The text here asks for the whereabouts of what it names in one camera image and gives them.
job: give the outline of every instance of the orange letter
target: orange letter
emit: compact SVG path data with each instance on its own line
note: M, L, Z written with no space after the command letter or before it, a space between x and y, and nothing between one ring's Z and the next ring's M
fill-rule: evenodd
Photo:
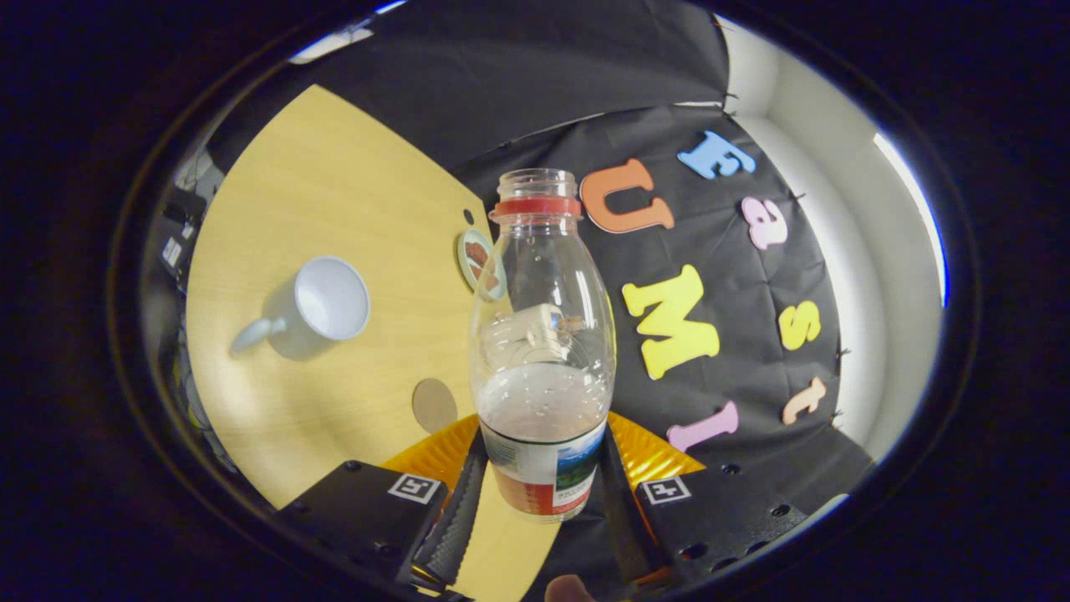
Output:
M667 228L676 225L672 210L664 200L654 197L646 209L638 209L627 213L613 213L606 206L606 197L618 190L641 187L644 190L654 189L654 180L646 167L636 158L629 158L624 165L600 169L580 183L580 198L587 207L587 215L596 226L607 232L630 232L648 226L661 223Z

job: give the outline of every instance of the round coaster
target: round coaster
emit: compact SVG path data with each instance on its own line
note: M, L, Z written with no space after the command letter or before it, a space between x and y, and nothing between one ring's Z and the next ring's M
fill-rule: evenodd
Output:
M412 413L424 431L437 433L457 422L457 402L445 383L425 379L412 392Z
M464 279L475 290L483 267L490 258L491 244L479 230L469 228L457 238L457 262L460 264ZM501 298L505 294L505 269L498 263L493 274L488 274L485 282L487 294L492 298Z

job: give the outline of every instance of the screw hole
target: screw hole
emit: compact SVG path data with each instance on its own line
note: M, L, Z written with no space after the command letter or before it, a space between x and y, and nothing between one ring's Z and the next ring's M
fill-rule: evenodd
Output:
M398 549L386 543L377 543L376 552L383 558L389 558L391 556L397 555Z
M706 546L706 544L699 542L689 545L688 547L685 547L684 550L681 550L679 555L685 560L694 560L696 558L702 558L703 556L705 556L708 550L709 549Z
M736 561L735 558L725 558L725 559L721 560L720 562L718 562L718 564L714 565L713 567L710 567L709 572L714 573L714 572L720 571L724 567L728 567L729 565L731 565L732 562L735 562L735 561Z

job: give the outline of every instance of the wooden table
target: wooden table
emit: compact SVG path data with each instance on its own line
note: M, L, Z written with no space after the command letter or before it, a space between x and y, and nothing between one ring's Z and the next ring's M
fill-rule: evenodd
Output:
M212 427L242 474L276 508L339 463L384 461L427 433L412 413L424 379L471 415L472 291L454 251L483 203L417 149L331 92L311 87L245 149L212 202L189 274L189 356ZM234 337L308 259L337 254L371 296L364 333L307 362L261 344L233 358ZM505 506L493 472L455 589L518 600L557 525Z

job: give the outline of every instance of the plastic bottle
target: plastic bottle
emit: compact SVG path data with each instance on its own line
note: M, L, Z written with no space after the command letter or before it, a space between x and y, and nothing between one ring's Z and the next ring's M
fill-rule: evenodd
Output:
M616 373L609 297L561 169L500 177L501 227L476 283L470 381L503 497L544 522L583 510Z

